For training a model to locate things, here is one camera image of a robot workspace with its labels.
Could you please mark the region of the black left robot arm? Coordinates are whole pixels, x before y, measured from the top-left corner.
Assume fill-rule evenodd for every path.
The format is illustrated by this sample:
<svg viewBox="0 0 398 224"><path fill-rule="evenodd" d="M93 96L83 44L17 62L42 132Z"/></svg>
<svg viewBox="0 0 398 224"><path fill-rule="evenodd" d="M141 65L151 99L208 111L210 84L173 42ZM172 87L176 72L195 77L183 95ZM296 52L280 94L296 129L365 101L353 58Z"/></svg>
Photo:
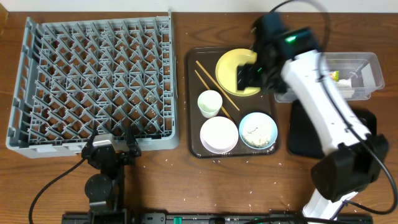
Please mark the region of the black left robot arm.
<svg viewBox="0 0 398 224"><path fill-rule="evenodd" d="M139 156L141 149L131 128L127 129L126 140L119 143L114 140L113 134L98 134L95 131L90 136L81 157L100 171L85 184L92 212L116 212L124 208L124 168L135 164Z"/></svg>

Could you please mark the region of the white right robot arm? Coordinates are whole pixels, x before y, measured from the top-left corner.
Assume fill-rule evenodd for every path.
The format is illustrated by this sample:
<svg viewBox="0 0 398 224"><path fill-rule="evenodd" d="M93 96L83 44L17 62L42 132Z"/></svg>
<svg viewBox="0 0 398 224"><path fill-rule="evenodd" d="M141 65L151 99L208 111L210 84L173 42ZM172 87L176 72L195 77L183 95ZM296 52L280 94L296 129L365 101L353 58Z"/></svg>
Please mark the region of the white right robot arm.
<svg viewBox="0 0 398 224"><path fill-rule="evenodd" d="M333 222L354 196L386 171L388 142L357 118L323 63L326 43L309 28L289 31L276 12L252 25L256 60L240 65L237 88L294 91L320 140L324 158L311 170L315 191L304 206L307 222Z"/></svg>

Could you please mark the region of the white round bowl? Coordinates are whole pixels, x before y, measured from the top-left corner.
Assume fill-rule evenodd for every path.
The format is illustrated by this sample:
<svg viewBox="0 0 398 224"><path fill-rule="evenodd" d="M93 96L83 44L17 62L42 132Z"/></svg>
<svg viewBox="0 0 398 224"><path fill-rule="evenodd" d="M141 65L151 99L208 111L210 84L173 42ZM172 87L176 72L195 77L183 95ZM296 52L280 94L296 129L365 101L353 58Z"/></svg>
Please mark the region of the white round bowl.
<svg viewBox="0 0 398 224"><path fill-rule="evenodd" d="M230 119L222 116L208 119L200 129L202 145L214 154L225 154L231 151L238 140L238 128Z"/></svg>

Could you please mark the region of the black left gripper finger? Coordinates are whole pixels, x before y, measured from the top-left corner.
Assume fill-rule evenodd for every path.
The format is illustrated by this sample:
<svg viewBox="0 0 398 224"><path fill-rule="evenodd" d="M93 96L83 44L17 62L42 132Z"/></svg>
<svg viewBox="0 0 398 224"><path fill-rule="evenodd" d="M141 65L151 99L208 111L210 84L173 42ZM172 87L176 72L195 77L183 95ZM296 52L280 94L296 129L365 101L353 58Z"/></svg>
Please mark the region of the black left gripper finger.
<svg viewBox="0 0 398 224"><path fill-rule="evenodd" d="M132 128L128 127L126 132L126 145L130 151L137 151L137 141L132 133Z"/></svg>
<svg viewBox="0 0 398 224"><path fill-rule="evenodd" d="M89 146L92 146L92 145L93 145L94 138L97 136L97 134L98 134L97 129L96 129L96 128L93 128L93 132L92 132L92 134L91 134L91 136L90 136L90 138L89 138L89 140L88 140L88 145L89 145Z"/></svg>

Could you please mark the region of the light blue bowl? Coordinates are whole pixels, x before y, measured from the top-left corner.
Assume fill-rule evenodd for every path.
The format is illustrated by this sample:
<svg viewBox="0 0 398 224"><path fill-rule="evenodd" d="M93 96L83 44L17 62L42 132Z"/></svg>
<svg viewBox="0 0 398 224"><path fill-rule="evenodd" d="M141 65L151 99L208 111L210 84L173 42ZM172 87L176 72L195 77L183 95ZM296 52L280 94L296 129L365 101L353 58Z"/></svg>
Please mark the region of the light blue bowl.
<svg viewBox="0 0 398 224"><path fill-rule="evenodd" d="M239 124L239 136L248 147L265 150L272 147L277 141L277 124L268 114L249 113Z"/></svg>

